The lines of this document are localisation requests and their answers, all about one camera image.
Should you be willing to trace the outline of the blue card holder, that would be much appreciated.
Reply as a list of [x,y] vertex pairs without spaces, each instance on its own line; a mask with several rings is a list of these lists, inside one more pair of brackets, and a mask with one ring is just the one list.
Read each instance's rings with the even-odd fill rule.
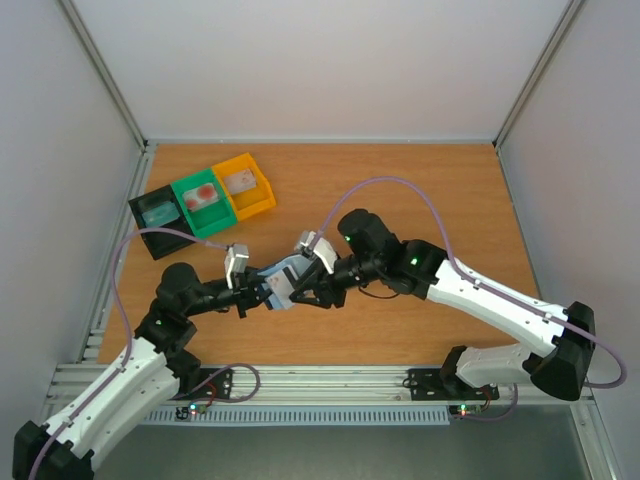
[[292,254],[258,271],[264,278],[262,288],[271,292],[266,300],[269,310],[288,310],[294,307],[290,300],[294,284],[310,265],[311,261],[303,255]]

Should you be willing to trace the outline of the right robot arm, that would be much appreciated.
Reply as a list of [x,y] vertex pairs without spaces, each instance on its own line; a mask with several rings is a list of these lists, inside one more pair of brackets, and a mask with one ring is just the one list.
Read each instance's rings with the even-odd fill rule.
[[296,250],[311,264],[295,281],[292,302],[341,308],[348,290],[379,281],[397,295],[460,310],[517,341],[485,349],[452,348],[436,374],[417,381],[423,391],[457,399],[492,384],[530,383],[559,400],[580,397],[595,349],[590,307],[547,304],[508,289],[429,242],[399,240],[365,209],[345,215],[338,231],[351,250],[346,257],[315,232],[301,234]]

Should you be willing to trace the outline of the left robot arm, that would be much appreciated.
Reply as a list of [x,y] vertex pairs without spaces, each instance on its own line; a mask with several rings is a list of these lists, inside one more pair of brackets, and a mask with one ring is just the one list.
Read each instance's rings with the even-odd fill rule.
[[244,316],[266,300],[263,281],[254,269],[201,282],[187,263],[167,267],[148,313],[115,360],[56,415],[16,433],[13,478],[93,478],[150,412],[199,391],[201,362],[185,348],[196,332],[192,316],[230,307]]

